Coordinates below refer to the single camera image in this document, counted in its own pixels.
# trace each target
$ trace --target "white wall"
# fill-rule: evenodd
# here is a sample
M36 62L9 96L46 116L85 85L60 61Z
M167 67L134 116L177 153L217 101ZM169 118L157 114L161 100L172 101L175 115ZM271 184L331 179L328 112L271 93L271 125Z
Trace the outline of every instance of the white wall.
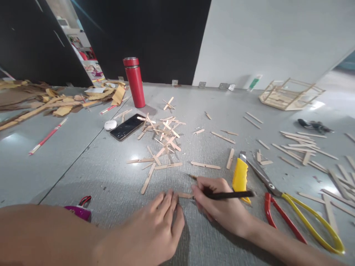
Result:
M212 0L193 85L312 83L354 49L354 0Z

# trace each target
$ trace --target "red thermos bottle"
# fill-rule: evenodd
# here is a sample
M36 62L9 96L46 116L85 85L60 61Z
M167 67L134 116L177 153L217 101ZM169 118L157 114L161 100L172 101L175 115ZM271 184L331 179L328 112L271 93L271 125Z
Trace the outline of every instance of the red thermos bottle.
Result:
M123 59L123 64L125 65L129 86L131 87L134 106L142 108L145 106L145 100L138 58L126 57Z

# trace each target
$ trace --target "hand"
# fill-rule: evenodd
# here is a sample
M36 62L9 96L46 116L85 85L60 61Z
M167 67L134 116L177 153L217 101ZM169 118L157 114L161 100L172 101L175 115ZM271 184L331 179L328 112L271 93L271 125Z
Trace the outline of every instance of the hand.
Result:
M178 195L161 192L108 233L97 248L98 265L159 265L175 254L184 225Z
M208 220L216 220L229 232L245 238L248 234L252 215L243 207L237 198L213 200L205 193L233 192L223 178L197 177L197 185L192 185L197 208L206 214Z

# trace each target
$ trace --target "red pliers handle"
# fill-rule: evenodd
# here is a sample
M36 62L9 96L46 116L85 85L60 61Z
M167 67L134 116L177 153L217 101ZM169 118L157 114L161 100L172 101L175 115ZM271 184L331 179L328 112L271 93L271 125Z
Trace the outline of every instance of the red pliers handle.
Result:
M296 226L293 224L293 222L290 220L290 218L287 216L287 214L281 209L281 207L277 204L275 199L271 196L270 193L266 192L265 193L265 214L267 221L269 224L273 227L276 227L274 220L271 216L271 211L270 211L270 203L273 203L276 210L281 214L282 218L287 222L288 226L291 228L292 232L295 234L296 238L301 241L302 243L305 243L307 245L307 241L304 239L304 237L301 235L301 233L298 231Z

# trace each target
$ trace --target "scissors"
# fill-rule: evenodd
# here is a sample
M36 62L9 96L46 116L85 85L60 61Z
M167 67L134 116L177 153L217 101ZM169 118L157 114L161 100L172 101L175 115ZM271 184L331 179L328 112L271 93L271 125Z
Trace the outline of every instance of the scissors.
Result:
M345 254L345 248L343 243L341 242L340 237L337 235L337 233L334 231L334 229L330 226L330 224L323 219L322 216L320 216L318 213L316 213L312 208L310 208L309 206L305 205L304 203L302 203L301 201L299 201L298 199L292 197L291 195L281 192L279 191L270 181L270 179L268 178L267 174L263 171L263 170L259 170L256 165L257 164L253 164L250 162L250 160L247 160L247 162L250 164L250 166L253 168L253 170L255 171L255 173L257 174L258 178L265 184L266 188L268 189L269 192L271 192L271 194L273 194L275 197L280 197L280 198L284 198L294 209L294 211L296 212L296 214L298 215L298 217L301 218L302 222L305 224L305 226L308 228L308 230L311 232L312 236L328 251L338 254L338 255L342 255ZM292 223L292 221L288 218L288 216L284 213L284 211L280 208L280 206L276 203L275 199L273 199L273 197L271 197L271 195L269 193L265 194L265 213L266 213L266 217L267 220L269 222L270 225L275 226L275 223L271 217L271 212L270 212L270 202L273 202L273 204L275 205L276 209L280 212L281 216L284 218L284 220L287 222L287 224L289 225L289 227L291 228L291 230L293 231L293 233L296 235L297 239L300 240L301 242L307 244L306 240L303 238L303 236L301 235L301 233L298 231L298 229L296 228L296 226ZM299 206L305 208L306 210L308 210L313 216L315 216L315 218L317 218L327 229L327 231L330 233L333 242L335 244L335 248L333 248L331 245L329 245L318 233L317 231L312 227L312 225L308 222L308 220L306 219L306 217L301 213L301 211L299 210L299 208L296 206L297 203Z

